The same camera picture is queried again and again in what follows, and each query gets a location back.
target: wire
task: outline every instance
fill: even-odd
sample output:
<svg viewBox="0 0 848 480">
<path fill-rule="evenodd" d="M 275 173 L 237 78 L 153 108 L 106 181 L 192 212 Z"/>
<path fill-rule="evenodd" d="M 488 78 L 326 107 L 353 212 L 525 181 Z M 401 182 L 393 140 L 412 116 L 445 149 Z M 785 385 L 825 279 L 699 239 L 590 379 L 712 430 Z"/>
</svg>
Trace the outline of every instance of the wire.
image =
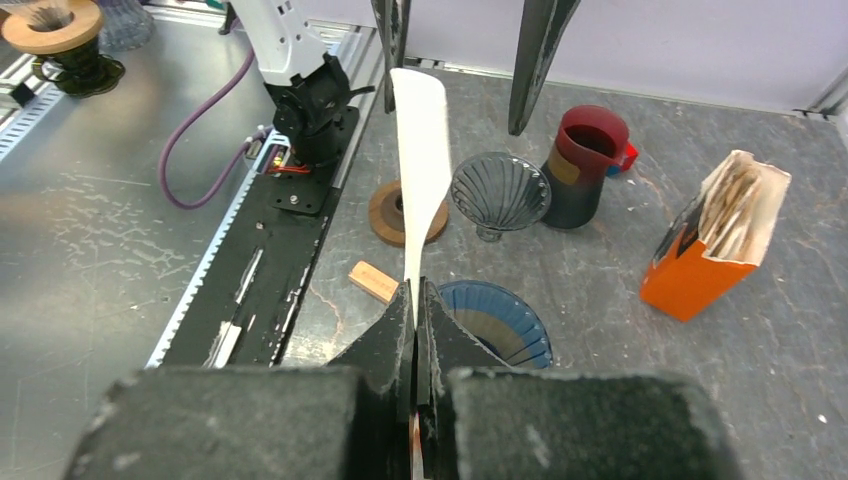
<svg viewBox="0 0 848 480">
<path fill-rule="evenodd" d="M 277 167 L 277 168 L 272 168 L 271 170 L 268 170 L 269 175 L 274 174 L 274 173 L 299 173 L 299 174 L 301 174 L 301 173 L 311 173 L 311 172 L 312 172 L 312 169 L 307 167 L 307 166 L 302 166 L 302 167 Z"/>
<path fill-rule="evenodd" d="M 357 88 L 356 90 L 351 90 L 350 96 L 351 96 L 351 98 L 353 98 L 357 95 L 363 95 L 363 94 L 366 94 L 366 93 L 374 93 L 376 91 L 377 91 L 377 87 L 375 87 L 374 85 L 367 85 L 367 86 L 364 86 L 364 87 Z"/>
<path fill-rule="evenodd" d="M 228 93 L 230 93 L 230 91 L 244 78 L 244 76 L 250 69 L 251 64 L 253 63 L 254 58 L 256 58 L 256 55 L 253 53 L 253 49 L 251 49 L 247 54 L 247 58 L 244 59 L 244 63 L 238 69 L 233 78 L 230 79 L 230 81 L 227 82 L 226 85 L 221 87 L 220 90 L 215 92 L 215 95 L 212 95 L 209 100 L 204 102 L 197 110 L 195 110 L 191 115 L 189 115 L 183 121 L 183 123 L 180 124 L 180 126 L 178 126 L 173 133 L 171 133 L 171 136 L 168 137 L 168 141 L 165 142 L 165 147 L 162 149 L 162 153 L 159 155 L 159 165 L 157 169 L 159 177 L 159 186 L 162 188 L 162 193 L 165 194 L 165 198 L 167 198 L 168 201 L 171 202 L 174 206 L 183 210 L 194 210 L 206 205 L 209 200 L 211 200 L 212 197 L 214 197 L 215 194 L 218 193 L 218 190 L 221 189 L 221 186 L 224 184 L 224 180 L 226 180 L 230 172 L 233 171 L 233 168 L 235 168 L 236 164 L 238 164 L 238 161 L 242 157 L 242 155 L 244 155 L 245 152 L 247 152 L 247 150 L 250 148 L 251 142 L 262 139 L 268 135 L 270 128 L 260 130 L 259 132 L 254 133 L 249 140 L 246 140 L 241 145 L 241 147 L 239 147 L 238 151 L 236 152 L 235 156 L 233 156 L 233 159 L 230 161 L 229 165 L 224 168 L 224 170 L 221 172 L 221 175 L 218 176 L 218 178 L 212 184 L 212 187 L 209 188 L 209 191 L 207 191 L 202 197 L 200 197 L 199 200 L 193 203 L 184 203 L 176 196 L 174 196 L 174 193 L 168 186 L 167 171 L 168 159 L 171 156 L 171 150 L 174 149 L 174 146 L 177 144 L 180 137 L 185 133 L 186 130 L 188 130 L 189 127 L 191 127 L 194 122 L 197 121 L 198 118 L 200 118 L 204 113 L 206 113 L 207 110 L 212 108 L 216 103 L 218 103 L 222 98 L 224 98 Z"/>
<path fill-rule="evenodd" d="M 265 174 L 268 172 L 268 170 L 274 165 L 274 159 L 277 158 L 278 153 L 280 153 L 280 146 L 276 143 L 271 145 L 271 151 L 268 153 L 268 159 L 265 160 L 265 164 L 259 169 L 260 173 Z"/>
</svg>

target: handle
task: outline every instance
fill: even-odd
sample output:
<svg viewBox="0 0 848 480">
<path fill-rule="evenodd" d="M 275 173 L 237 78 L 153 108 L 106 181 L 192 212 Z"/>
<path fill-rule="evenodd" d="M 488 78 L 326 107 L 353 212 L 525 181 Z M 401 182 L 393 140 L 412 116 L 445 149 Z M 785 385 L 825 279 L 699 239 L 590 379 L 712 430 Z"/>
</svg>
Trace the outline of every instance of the handle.
<svg viewBox="0 0 848 480">
<path fill-rule="evenodd" d="M 36 57 L 35 60 L 32 61 L 32 74 L 35 75 L 35 78 L 50 83 L 56 83 L 56 80 L 52 78 L 48 78 L 47 75 L 44 74 L 44 62 L 47 61 L 45 57 Z"/>
</svg>

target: white paper strip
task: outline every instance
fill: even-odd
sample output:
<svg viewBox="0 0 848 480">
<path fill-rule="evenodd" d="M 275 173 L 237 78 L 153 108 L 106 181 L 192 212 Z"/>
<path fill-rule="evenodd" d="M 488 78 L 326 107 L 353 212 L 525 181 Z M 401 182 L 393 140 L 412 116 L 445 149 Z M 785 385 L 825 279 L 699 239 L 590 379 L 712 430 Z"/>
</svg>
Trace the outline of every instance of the white paper strip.
<svg viewBox="0 0 848 480">
<path fill-rule="evenodd" d="M 391 70 L 398 125 L 398 157 L 406 234 L 403 278 L 410 280 L 418 326 L 421 253 L 430 223 L 451 181 L 448 103 L 438 79 L 414 70 Z"/>
</svg>

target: red and black pitcher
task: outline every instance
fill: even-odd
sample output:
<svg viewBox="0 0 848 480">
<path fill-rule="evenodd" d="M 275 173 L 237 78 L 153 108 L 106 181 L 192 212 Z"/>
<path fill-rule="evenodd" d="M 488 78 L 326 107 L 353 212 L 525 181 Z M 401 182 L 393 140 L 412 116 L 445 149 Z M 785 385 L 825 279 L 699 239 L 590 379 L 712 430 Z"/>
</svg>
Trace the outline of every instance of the red and black pitcher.
<svg viewBox="0 0 848 480">
<path fill-rule="evenodd" d="M 596 105 L 565 112 L 542 172 L 551 183 L 551 207 L 542 223 L 571 229 L 595 216 L 607 168 L 627 149 L 627 124 L 615 113 Z"/>
</svg>

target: black metal plate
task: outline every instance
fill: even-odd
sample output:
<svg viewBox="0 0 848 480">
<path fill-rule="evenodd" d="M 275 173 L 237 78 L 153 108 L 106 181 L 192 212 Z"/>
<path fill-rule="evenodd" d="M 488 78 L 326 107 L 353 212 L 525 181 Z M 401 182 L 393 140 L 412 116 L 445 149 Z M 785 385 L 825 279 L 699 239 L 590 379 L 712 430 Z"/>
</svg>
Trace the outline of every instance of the black metal plate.
<svg viewBox="0 0 848 480">
<path fill-rule="evenodd" d="M 269 206 L 268 197 L 278 192 L 275 178 L 254 180 L 165 354 L 164 365 L 203 364 L 220 323 L 236 314 L 234 295 L 256 248 L 264 249 L 264 254 L 235 319 L 250 328 L 242 333 L 230 363 L 269 365 L 279 360 L 341 191 L 330 189 L 317 216 Z"/>
<path fill-rule="evenodd" d="M 282 173 L 274 176 L 280 188 L 268 198 L 272 207 L 306 215 L 317 215 L 321 211 L 327 199 L 327 193 L 330 191 L 333 176 L 353 137 L 354 127 L 359 120 L 359 110 L 347 107 L 341 115 L 342 121 L 330 127 L 337 129 L 341 140 L 335 160 L 328 162 L 329 165 L 325 167 L 314 168 L 308 174 Z"/>
<path fill-rule="evenodd" d="M 269 203 L 280 210 L 305 215 L 317 214 L 324 206 L 337 167 L 338 163 L 331 167 L 316 168 L 311 173 L 282 173 L 274 177 L 280 188 L 269 196 Z"/>
</svg>

